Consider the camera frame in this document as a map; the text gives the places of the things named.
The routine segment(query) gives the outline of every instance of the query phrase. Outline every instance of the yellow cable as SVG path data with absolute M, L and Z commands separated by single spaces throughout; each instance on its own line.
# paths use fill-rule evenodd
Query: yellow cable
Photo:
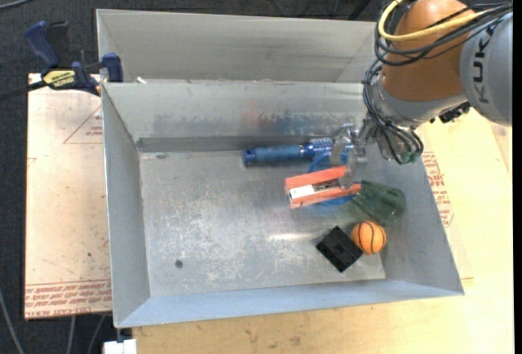
M 481 11 L 474 13 L 472 15 L 463 16 L 462 18 L 458 18 L 455 20 L 450 20 L 448 22 L 444 22 L 442 24 L 438 24 L 436 26 L 432 26 L 427 29 L 422 29 L 417 32 L 407 33 L 405 35 L 391 35 L 390 33 L 387 33 L 384 29 L 384 24 L 386 23 L 387 17 L 392 13 L 392 11 L 399 6 L 404 0 L 395 0 L 394 2 L 390 3 L 388 7 L 384 10 L 383 15 L 381 16 L 381 19 L 378 22 L 378 33 L 381 37 L 384 39 L 387 39 L 388 41 L 409 41 L 412 39 L 417 39 L 420 37 L 424 37 L 426 35 L 431 35 L 432 33 L 435 33 L 441 29 L 451 29 L 458 26 L 463 26 L 464 24 L 470 22 L 471 20 L 476 19 L 477 17 L 483 15 L 487 11 Z

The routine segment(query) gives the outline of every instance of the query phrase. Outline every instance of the stapler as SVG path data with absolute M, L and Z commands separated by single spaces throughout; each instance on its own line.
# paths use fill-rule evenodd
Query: stapler
M 344 177 L 346 169 L 346 166 L 336 166 L 285 179 L 290 209 L 357 194 L 361 190 L 359 183 L 341 187 L 339 179 Z

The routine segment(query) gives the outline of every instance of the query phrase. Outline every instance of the gray metal bin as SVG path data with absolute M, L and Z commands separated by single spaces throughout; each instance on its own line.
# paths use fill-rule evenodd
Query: gray metal bin
M 421 162 L 398 166 L 369 146 L 367 178 L 401 189 L 407 208 L 381 253 L 339 273 L 315 244 L 352 222 L 346 207 L 290 209 L 284 179 L 306 162 L 241 161 L 243 148 L 299 144 L 363 118 L 352 72 L 371 58 L 373 24 L 97 17 L 100 55 L 119 54 L 126 74 L 102 94 L 116 326 L 462 294 Z

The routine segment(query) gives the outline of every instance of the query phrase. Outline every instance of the orange ball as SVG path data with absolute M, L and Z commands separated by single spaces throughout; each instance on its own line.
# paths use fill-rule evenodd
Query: orange ball
M 386 245 L 386 233 L 378 223 L 365 220 L 353 229 L 350 238 L 365 254 L 377 254 Z

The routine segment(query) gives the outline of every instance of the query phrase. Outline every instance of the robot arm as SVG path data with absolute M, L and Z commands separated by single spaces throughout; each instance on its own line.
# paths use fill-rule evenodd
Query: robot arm
M 392 14 L 405 5 L 388 33 Z M 360 144 L 375 141 L 386 159 L 407 164 L 422 153 L 415 129 L 436 117 L 447 122 L 472 106 L 511 124 L 512 2 L 474 11 L 457 0 L 394 0 L 375 39 Z

